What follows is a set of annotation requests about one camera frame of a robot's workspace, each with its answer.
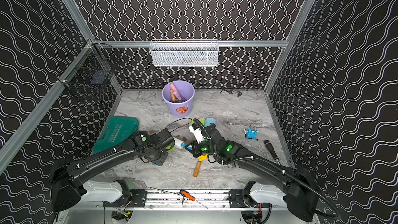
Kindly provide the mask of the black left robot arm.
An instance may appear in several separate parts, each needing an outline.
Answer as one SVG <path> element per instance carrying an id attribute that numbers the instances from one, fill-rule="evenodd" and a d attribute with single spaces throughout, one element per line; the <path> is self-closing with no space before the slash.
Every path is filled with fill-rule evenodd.
<path id="1" fill-rule="evenodd" d="M 76 205 L 87 193 L 84 183 L 98 174 L 124 162 L 144 158 L 162 166 L 168 156 L 167 147 L 174 138 L 168 129 L 149 134 L 136 131 L 123 142 L 87 158 L 67 162 L 57 160 L 50 174 L 50 199 L 55 212 Z"/>

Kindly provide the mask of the white blue brush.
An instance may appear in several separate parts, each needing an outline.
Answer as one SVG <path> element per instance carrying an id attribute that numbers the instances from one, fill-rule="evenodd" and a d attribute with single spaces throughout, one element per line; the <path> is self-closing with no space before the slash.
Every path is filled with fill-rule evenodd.
<path id="1" fill-rule="evenodd" d="M 180 137 L 174 136 L 174 148 L 187 150 L 192 150 L 192 145 L 190 141 L 183 141 Z"/>

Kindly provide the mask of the purple trowel pink handle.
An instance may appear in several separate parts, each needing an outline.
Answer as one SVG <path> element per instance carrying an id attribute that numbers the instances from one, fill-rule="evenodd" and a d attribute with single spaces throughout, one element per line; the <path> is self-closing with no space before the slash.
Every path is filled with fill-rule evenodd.
<path id="1" fill-rule="evenodd" d="M 186 99 L 182 95 L 180 95 L 176 89 L 173 90 L 173 94 L 174 94 L 175 98 L 178 99 L 180 102 L 186 101 Z"/>
<path id="2" fill-rule="evenodd" d="M 181 96 L 180 96 L 180 94 L 178 93 L 178 90 L 177 90 L 177 88 L 175 87 L 175 85 L 174 85 L 173 83 L 170 83 L 170 87 L 174 90 L 175 97 L 178 98 L 179 100 L 181 100 Z"/>

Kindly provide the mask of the yellow square trowel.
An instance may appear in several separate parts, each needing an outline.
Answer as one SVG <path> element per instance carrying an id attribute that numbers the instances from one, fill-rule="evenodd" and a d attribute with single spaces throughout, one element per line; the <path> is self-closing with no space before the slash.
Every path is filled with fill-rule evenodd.
<path id="1" fill-rule="evenodd" d="M 195 170 L 194 170 L 194 173 L 193 173 L 193 176 L 194 176 L 194 177 L 198 177 L 198 174 L 199 174 L 199 171 L 200 171 L 202 162 L 203 162 L 204 160 L 206 160 L 207 158 L 208 158 L 208 154 L 201 155 L 201 156 L 198 157 L 198 162 L 197 162 L 197 165 L 196 165 Z"/>

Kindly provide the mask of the lime front trowel yellow handle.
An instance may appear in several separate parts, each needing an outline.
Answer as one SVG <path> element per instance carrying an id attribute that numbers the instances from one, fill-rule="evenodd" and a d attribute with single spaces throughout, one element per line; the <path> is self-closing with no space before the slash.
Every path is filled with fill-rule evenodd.
<path id="1" fill-rule="evenodd" d="M 160 147 L 158 149 L 156 149 L 155 151 L 155 155 L 154 158 L 152 158 L 151 163 L 154 166 L 162 166 L 166 159 L 169 156 L 169 152 L 172 151 L 175 147 L 175 142 L 171 142 L 168 146 L 166 147 Z"/>

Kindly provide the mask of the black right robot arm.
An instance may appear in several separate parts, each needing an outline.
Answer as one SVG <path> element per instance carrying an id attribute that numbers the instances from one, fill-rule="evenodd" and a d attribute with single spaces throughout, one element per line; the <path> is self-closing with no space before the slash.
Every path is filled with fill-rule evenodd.
<path id="1" fill-rule="evenodd" d="M 226 140 L 214 125 L 205 127 L 197 121 L 189 130 L 195 136 L 191 150 L 195 157 L 208 154 L 218 164 L 235 164 L 265 178 L 282 191 L 282 200 L 295 217 L 305 222 L 312 221 L 315 214 L 332 220 L 341 218 L 340 211 L 319 191 L 307 169 L 293 169 L 262 158 L 243 145 Z"/>

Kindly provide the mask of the lime front trowel wooden handle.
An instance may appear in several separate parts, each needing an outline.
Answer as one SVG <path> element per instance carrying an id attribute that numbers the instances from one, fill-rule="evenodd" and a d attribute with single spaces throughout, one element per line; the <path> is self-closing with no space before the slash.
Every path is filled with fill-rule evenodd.
<path id="1" fill-rule="evenodd" d="M 171 95 L 171 102 L 175 103 L 176 100 L 175 100 L 175 94 L 174 94 L 174 90 L 173 89 L 170 90 L 170 95 Z"/>

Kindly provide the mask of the purple front trowel pink handle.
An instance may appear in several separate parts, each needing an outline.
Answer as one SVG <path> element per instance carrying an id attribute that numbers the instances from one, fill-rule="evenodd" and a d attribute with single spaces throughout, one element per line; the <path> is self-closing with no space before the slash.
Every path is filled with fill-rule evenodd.
<path id="1" fill-rule="evenodd" d="M 178 99 L 180 102 L 186 101 L 186 99 L 182 95 L 180 95 L 176 89 L 173 90 L 173 94 L 174 94 L 175 98 Z"/>

